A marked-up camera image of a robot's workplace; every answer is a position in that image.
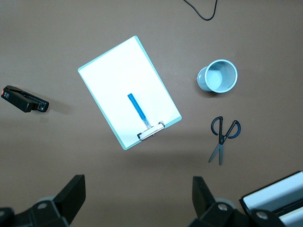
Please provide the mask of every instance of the black cable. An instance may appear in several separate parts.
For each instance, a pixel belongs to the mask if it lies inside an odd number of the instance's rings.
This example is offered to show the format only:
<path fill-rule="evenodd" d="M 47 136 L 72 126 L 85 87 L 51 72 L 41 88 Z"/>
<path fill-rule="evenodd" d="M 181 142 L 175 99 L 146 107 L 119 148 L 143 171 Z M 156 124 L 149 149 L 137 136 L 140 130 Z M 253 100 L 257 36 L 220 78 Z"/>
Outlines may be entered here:
<path fill-rule="evenodd" d="M 190 5 L 195 11 L 196 11 L 196 13 L 199 15 L 199 17 L 201 17 L 203 20 L 211 20 L 211 19 L 213 19 L 213 17 L 214 17 L 214 14 L 216 13 L 216 8 L 217 8 L 217 2 L 218 2 L 218 0 L 216 0 L 216 3 L 214 4 L 214 13 L 213 13 L 213 15 L 210 17 L 210 18 L 205 18 L 205 17 L 203 17 L 199 12 L 198 12 L 198 10 L 192 5 L 192 4 L 190 4 L 187 0 L 183 0 L 184 2 L 186 2 L 188 5 Z"/>

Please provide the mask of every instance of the brown table surface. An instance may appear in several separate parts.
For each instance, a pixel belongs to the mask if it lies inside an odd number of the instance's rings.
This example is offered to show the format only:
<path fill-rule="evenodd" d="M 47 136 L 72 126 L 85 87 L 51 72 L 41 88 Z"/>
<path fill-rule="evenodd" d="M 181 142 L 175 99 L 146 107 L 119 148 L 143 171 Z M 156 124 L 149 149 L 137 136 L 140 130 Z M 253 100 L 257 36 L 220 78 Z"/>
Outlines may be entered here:
<path fill-rule="evenodd" d="M 210 17 L 214 0 L 191 3 Z M 243 212 L 239 199 L 303 170 L 303 4 L 218 1 L 203 21 L 184 1 L 1 1 L 0 86 L 50 102 L 24 113 L 0 100 L 0 207 L 20 213 L 76 174 L 87 197 L 75 227 L 185 227 L 196 217 L 192 177 Z M 182 120 L 124 151 L 78 68 L 137 35 Z M 229 92 L 202 91 L 197 73 L 217 59 L 238 70 Z M 239 137 L 208 159 L 223 131 Z"/>

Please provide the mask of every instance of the pen holder cup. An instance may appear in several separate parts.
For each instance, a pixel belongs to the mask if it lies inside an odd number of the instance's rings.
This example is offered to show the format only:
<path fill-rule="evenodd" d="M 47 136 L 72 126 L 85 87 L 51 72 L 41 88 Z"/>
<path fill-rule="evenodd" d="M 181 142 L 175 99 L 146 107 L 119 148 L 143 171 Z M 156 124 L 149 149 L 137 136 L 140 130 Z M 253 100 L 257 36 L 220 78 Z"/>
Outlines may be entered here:
<path fill-rule="evenodd" d="M 224 93 L 231 90 L 238 79 L 234 64 L 228 60 L 216 60 L 201 69 L 197 76 L 199 87 L 208 92 Z"/>

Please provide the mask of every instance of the black stapler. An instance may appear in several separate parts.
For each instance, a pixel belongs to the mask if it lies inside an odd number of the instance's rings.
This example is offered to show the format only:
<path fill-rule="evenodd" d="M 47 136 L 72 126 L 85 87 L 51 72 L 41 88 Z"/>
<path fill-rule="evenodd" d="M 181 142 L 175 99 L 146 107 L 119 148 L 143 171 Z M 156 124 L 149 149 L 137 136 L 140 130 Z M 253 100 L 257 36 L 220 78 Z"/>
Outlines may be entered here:
<path fill-rule="evenodd" d="M 46 112 L 49 106 L 49 102 L 13 86 L 6 86 L 1 97 L 25 113 L 32 110 Z"/>

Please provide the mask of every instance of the white paper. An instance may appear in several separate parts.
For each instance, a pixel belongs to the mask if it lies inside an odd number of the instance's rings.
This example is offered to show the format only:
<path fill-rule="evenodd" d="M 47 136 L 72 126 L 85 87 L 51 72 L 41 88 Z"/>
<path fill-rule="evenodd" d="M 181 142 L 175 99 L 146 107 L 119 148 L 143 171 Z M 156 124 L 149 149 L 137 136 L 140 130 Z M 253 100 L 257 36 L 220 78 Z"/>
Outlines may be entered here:
<path fill-rule="evenodd" d="M 134 36 L 79 68 L 79 74 L 124 149 L 147 128 L 128 98 L 132 93 L 151 126 L 181 119 L 146 52 Z"/>

